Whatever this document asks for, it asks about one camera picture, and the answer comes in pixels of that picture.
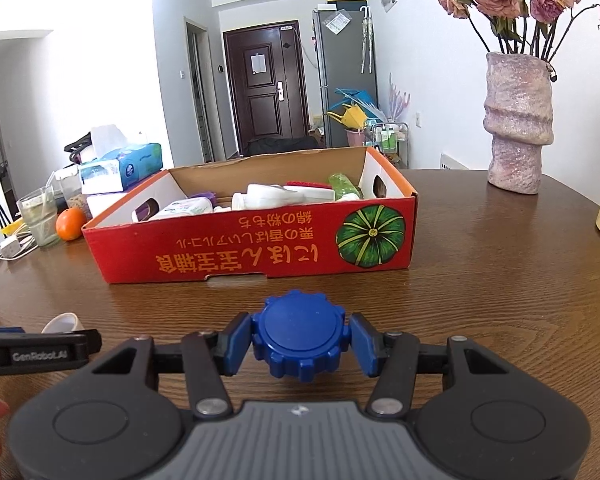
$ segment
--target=red cardboard box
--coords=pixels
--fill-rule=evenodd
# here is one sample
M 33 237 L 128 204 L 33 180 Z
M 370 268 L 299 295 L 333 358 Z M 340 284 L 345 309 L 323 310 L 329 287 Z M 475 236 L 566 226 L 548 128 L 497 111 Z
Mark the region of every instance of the red cardboard box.
M 248 184 L 326 183 L 333 173 L 346 174 L 368 200 L 132 222 L 132 212 L 152 200 L 162 209 L 212 191 L 230 203 Z M 411 184 L 373 148 L 257 155 L 161 171 L 88 222 L 84 237 L 107 283 L 404 269 L 417 202 Z

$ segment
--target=table surface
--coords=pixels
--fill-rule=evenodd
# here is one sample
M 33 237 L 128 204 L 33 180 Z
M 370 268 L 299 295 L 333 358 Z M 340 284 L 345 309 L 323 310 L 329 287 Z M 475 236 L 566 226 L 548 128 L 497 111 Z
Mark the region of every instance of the table surface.
M 543 177 L 538 196 L 487 184 L 482 171 L 411 170 L 420 193 L 413 260 L 408 270 L 307 276 L 236 277 L 206 283 L 107 285 L 85 242 L 37 250 L 0 263 L 0 324 L 39 332 L 61 312 L 97 328 L 110 349 L 148 333 L 158 343 L 220 329 L 235 314 L 262 308 L 267 296 L 298 288 L 324 292 L 347 313 L 359 311 L 380 330 L 405 330 L 442 344 L 463 334 L 576 402 L 589 417 L 592 444 L 581 480 L 600 479 L 600 233 L 598 207 Z M 65 372 L 0 378 L 14 409 Z M 312 384 L 269 375 L 248 353 L 224 384 L 244 399 L 357 399 L 374 386 L 352 352 L 340 370 Z M 418 378 L 414 404 L 442 389 L 440 378 Z M 160 391 L 186 406 L 181 376 L 165 376 Z M 17 478 L 5 453 L 5 478 Z

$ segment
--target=cable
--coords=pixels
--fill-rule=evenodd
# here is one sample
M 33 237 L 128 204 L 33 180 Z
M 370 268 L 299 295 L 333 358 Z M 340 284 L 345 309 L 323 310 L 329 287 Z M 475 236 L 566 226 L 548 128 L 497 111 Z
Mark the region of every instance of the cable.
M 295 29 L 295 27 L 292 27 L 291 30 L 294 32 L 294 34 L 296 35 L 296 38 L 298 38 L 298 43 L 300 43 L 300 47 L 302 47 L 302 51 L 304 52 L 304 56 L 306 57 L 306 60 L 311 63 L 311 66 L 314 67 L 316 70 L 318 70 L 318 66 L 312 61 L 312 59 L 309 57 L 308 52 L 306 51 L 304 45 L 302 44 L 302 40 L 300 39 L 300 34 L 298 34 L 298 31 Z
M 36 243 L 36 240 L 31 234 L 31 232 L 28 230 L 26 224 L 23 224 L 20 227 L 18 227 L 13 235 L 18 239 L 20 243 L 20 252 L 16 254 L 13 258 L 5 258 L 3 256 L 0 256 L 0 261 L 14 262 L 15 260 L 19 260 L 27 254 L 32 253 L 38 248 L 38 244 Z

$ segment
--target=blue knob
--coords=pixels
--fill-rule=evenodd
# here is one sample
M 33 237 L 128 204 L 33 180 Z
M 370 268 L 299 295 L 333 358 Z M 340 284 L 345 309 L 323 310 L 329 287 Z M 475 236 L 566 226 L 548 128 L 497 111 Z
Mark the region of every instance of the blue knob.
M 297 377 L 303 383 L 323 371 L 334 372 L 340 353 L 349 348 L 351 335 L 345 310 L 324 294 L 299 290 L 265 300 L 253 314 L 253 354 L 264 359 L 274 377 Z

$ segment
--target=pink bucket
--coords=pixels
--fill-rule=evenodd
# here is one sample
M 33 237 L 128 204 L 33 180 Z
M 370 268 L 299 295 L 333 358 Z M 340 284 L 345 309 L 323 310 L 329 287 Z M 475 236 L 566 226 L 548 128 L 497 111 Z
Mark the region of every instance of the pink bucket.
M 349 146 L 364 146 L 365 145 L 365 134 L 357 132 L 355 130 L 347 130 L 347 140 Z

